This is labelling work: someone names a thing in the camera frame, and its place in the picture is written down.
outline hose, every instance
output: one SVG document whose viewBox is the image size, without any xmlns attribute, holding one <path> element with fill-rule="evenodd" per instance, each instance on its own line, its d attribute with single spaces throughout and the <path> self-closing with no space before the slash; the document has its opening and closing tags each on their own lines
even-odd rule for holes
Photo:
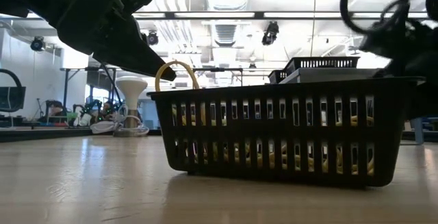
<svg viewBox="0 0 438 224">
<path fill-rule="evenodd" d="M 6 73 L 14 80 L 15 85 L 18 88 L 18 100 L 20 100 L 20 103 L 17 104 L 15 107 L 0 108 L 0 112 L 16 112 L 20 110 L 24 101 L 24 92 L 23 92 L 23 87 L 21 86 L 20 79 L 15 75 L 15 73 L 6 69 L 0 69 L 0 73 Z"/>
<path fill-rule="evenodd" d="M 358 25 L 356 25 L 351 18 L 351 14 L 348 11 L 348 0 L 341 0 L 339 3 L 339 10 L 341 12 L 341 17 L 344 23 L 354 32 L 368 35 L 368 34 L 374 34 L 378 32 L 382 32 L 391 26 L 393 26 L 396 21 L 403 15 L 405 12 L 404 6 L 401 5 L 403 3 L 406 3 L 408 0 L 395 0 L 392 3 L 390 3 L 381 13 L 381 22 L 379 24 L 375 24 L 371 28 L 360 28 Z M 399 7 L 396 9 L 394 14 L 389 18 L 388 20 L 384 20 L 386 13 L 390 11 L 393 7 L 396 5 L 399 5 Z"/>
</svg>

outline spotlight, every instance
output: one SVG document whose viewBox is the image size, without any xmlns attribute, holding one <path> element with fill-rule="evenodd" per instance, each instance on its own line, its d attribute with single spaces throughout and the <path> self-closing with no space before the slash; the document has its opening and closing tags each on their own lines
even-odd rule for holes
<svg viewBox="0 0 438 224">
<path fill-rule="evenodd" d="M 43 52 L 46 50 L 46 43 L 44 42 L 44 37 L 36 36 L 30 44 L 30 48 L 35 52 Z"/>
<path fill-rule="evenodd" d="M 158 44 L 157 32 L 149 32 L 149 35 L 147 38 L 148 38 L 147 42 L 150 46 Z"/>
<path fill-rule="evenodd" d="M 264 46 L 271 45 L 276 40 L 276 35 L 279 33 L 279 25 L 277 25 L 276 21 L 270 21 L 269 26 L 266 29 L 265 35 L 261 40 L 261 43 Z"/>
</svg>

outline black robotic claw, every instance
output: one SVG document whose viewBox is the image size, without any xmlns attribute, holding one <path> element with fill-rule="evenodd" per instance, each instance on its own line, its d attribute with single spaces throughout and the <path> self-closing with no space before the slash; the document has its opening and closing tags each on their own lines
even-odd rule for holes
<svg viewBox="0 0 438 224">
<path fill-rule="evenodd" d="M 132 13 L 152 0 L 0 0 L 0 13 L 38 14 L 56 28 L 61 41 L 101 63 L 155 76 L 165 62 L 141 37 Z M 172 69 L 162 78 L 173 80 Z"/>
</svg>

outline table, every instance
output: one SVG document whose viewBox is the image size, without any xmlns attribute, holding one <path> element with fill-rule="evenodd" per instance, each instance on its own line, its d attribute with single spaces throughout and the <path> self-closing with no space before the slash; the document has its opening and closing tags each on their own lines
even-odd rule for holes
<svg viewBox="0 0 438 224">
<path fill-rule="evenodd" d="M 2 223 L 438 223 L 438 145 L 402 146 L 393 183 L 348 190 L 187 176 L 160 137 L 0 144 Z"/>
</svg>

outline fluorescent light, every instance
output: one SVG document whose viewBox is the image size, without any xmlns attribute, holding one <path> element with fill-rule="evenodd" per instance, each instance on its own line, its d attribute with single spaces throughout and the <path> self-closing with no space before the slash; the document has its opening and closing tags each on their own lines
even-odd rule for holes
<svg viewBox="0 0 438 224">
<path fill-rule="evenodd" d="M 388 12 L 385 14 L 385 18 L 390 18 L 394 15 L 393 12 Z M 357 12 L 353 14 L 353 18 L 375 18 L 379 19 L 381 15 L 379 13 L 371 13 L 371 12 Z M 427 13 L 425 12 L 410 12 L 408 15 L 409 18 L 428 18 Z"/>
<path fill-rule="evenodd" d="M 389 18 L 393 15 L 393 12 L 388 12 L 385 18 Z M 341 18 L 340 12 L 265 12 L 264 18 L 302 18 L 311 19 L 313 17 L 320 19 Z M 353 18 L 370 18 L 379 19 L 381 14 L 379 12 L 354 12 Z M 410 12 L 409 18 L 425 18 L 427 19 L 427 13 L 425 12 Z"/>
<path fill-rule="evenodd" d="M 201 25 L 251 25 L 250 21 L 202 21 Z"/>
<path fill-rule="evenodd" d="M 252 18 L 254 12 L 177 12 L 176 18 Z"/>
<path fill-rule="evenodd" d="M 134 18 L 165 18 L 163 12 L 136 12 L 133 14 Z"/>
<path fill-rule="evenodd" d="M 10 19 L 16 19 L 16 20 L 25 20 L 25 19 L 29 19 L 29 18 L 42 19 L 41 17 L 39 17 L 37 14 L 34 14 L 33 12 L 30 12 L 26 18 L 11 16 L 11 15 L 7 15 L 7 14 L 0 14 L 0 18 L 10 18 Z"/>
</svg>

